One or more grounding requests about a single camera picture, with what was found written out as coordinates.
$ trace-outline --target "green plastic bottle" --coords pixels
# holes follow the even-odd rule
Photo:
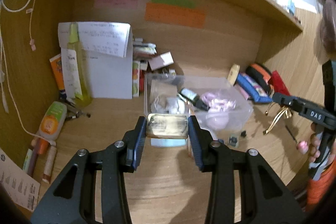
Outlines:
[[[82,43],[79,41],[78,24],[70,24],[70,37],[68,48],[69,69],[73,77],[73,87],[75,90],[75,103],[79,107],[85,107],[92,102],[85,82],[83,65]]]

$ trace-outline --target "hanging cord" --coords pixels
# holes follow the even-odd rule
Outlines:
[[[2,71],[2,37],[1,37],[1,30],[0,30],[0,73],[1,73],[2,105],[3,105],[3,108],[5,109],[5,112],[8,114],[9,113],[9,109],[8,109],[8,104],[7,104],[5,92],[4,92],[4,89],[3,89],[3,83],[2,83],[2,77],[3,77],[3,80],[5,80],[5,74]]]
[[[29,135],[32,135],[32,136],[34,136],[34,137],[39,137],[39,138],[41,138],[42,140],[45,140],[45,141],[49,142],[51,145],[56,146],[56,143],[55,143],[54,141],[47,140],[47,139],[45,139],[45,138],[43,138],[43,137],[41,137],[41,136],[39,136],[39,135],[30,133],[30,132],[23,126],[23,123],[22,123],[22,120],[21,120],[21,116],[20,116],[19,110],[18,110],[18,108],[17,108],[16,102],[15,102],[15,100],[14,100],[14,97],[13,97],[13,94],[12,94],[12,91],[11,91],[11,87],[10,87],[10,85],[9,85],[9,75],[8,75],[8,67],[7,67],[7,60],[6,60],[6,52],[5,52],[5,47],[4,47],[3,40],[2,40],[1,28],[0,28],[0,44],[1,44],[1,45],[0,45],[0,46],[1,46],[1,52],[3,53],[3,58],[4,58],[4,61],[5,61],[5,68],[6,68],[6,75],[7,75],[7,86],[8,86],[8,91],[9,91],[9,94],[10,94],[10,96],[11,96],[11,98],[12,98],[12,101],[13,101],[14,107],[15,107],[15,109],[16,109],[16,113],[17,113],[17,116],[18,116],[18,118],[19,118],[19,121],[20,121],[20,124],[21,124],[21,126],[22,126],[22,129],[23,129],[26,133],[28,133]]]
[[[11,12],[11,13],[20,12],[20,11],[22,11],[23,9],[25,9],[25,8],[28,6],[28,4],[29,4],[30,1],[31,1],[31,0],[28,0],[28,2],[26,3],[26,5],[23,6],[21,9],[18,9],[18,10],[10,10],[10,9],[8,9],[8,8],[5,6],[3,0],[0,0],[0,13],[1,13],[1,6],[3,6],[7,11],[9,11],[9,12]],[[11,91],[11,87],[10,87],[10,84],[9,84],[9,75],[8,75],[8,67],[7,67],[7,60],[6,60],[6,52],[5,52],[5,47],[4,47],[4,43],[3,43],[3,39],[2,39],[1,27],[0,27],[0,47],[1,47],[0,61],[1,61],[1,64],[2,64],[2,56],[3,56],[3,58],[4,58],[4,62],[5,62],[6,75],[7,75],[7,86],[8,86],[8,91],[9,91],[9,94],[10,94],[11,99],[12,99],[12,101],[13,101],[14,107],[15,107],[15,109],[16,109],[16,113],[17,113],[17,116],[18,116],[18,118],[19,118],[19,121],[20,121],[20,124],[21,124],[22,129],[23,129],[27,134],[32,135],[32,136],[34,136],[34,137],[41,138],[42,140],[45,140],[45,141],[49,142],[51,145],[56,146],[56,142],[55,142],[55,141],[47,140],[46,138],[43,138],[42,136],[39,136],[39,135],[30,133],[30,132],[24,127],[24,125],[23,125],[23,123],[22,123],[21,116],[20,116],[20,112],[19,112],[19,110],[18,110],[18,108],[17,108],[16,102],[15,102],[15,100],[14,100],[14,97],[13,97],[13,94],[12,94],[12,91]],[[2,92],[3,97],[4,97],[4,91],[3,91],[3,85],[2,85],[2,83],[1,83],[1,92]]]
[[[29,45],[33,52],[36,50],[35,41],[32,38],[32,17],[33,17],[33,12],[34,12],[34,6],[35,6],[35,0],[33,0],[33,6],[31,8],[30,19],[29,19],[29,37],[30,37]]]

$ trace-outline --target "pencil case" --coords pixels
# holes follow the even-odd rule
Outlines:
[[[254,102],[264,104],[272,102],[272,98],[246,73],[238,74],[237,83],[252,97]]]
[[[254,63],[249,65],[245,72],[249,77],[255,80],[268,95],[272,93],[273,86],[269,83],[272,73],[268,68],[259,63]]]

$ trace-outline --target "clear plastic container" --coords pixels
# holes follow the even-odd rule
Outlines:
[[[162,83],[175,85],[177,90],[188,88],[200,96],[205,92],[216,92],[223,90],[228,94],[230,100],[236,101],[233,110],[225,112],[206,112],[196,111],[195,115],[201,127],[208,127],[213,130],[239,131],[249,119],[253,112],[252,106],[244,97],[228,82],[226,78],[198,77],[187,75],[168,75],[147,73],[145,77],[144,91],[144,113],[146,116],[151,112],[150,94],[152,80],[158,80]]]

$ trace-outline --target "finger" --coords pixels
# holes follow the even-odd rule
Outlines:
[[[312,155],[314,158],[318,158],[320,156],[321,152],[317,150],[314,155]]]
[[[315,157],[308,157],[308,161],[309,161],[309,162],[314,162],[315,160],[316,160]]]
[[[327,165],[332,164],[335,159],[335,154],[330,154],[328,157]]]
[[[331,148],[331,154],[336,154],[336,141],[333,144],[333,147]]]
[[[312,146],[318,147],[321,144],[321,141],[319,140],[318,137],[316,137],[315,135],[312,135],[310,137],[310,143],[312,144]]]
[[[315,131],[316,129],[316,123],[312,122],[310,125],[311,130]]]
[[[309,146],[309,156],[314,157],[315,154],[316,154],[316,152],[317,152],[317,148],[314,147],[314,146],[312,146],[312,145],[310,145],[310,146]]]

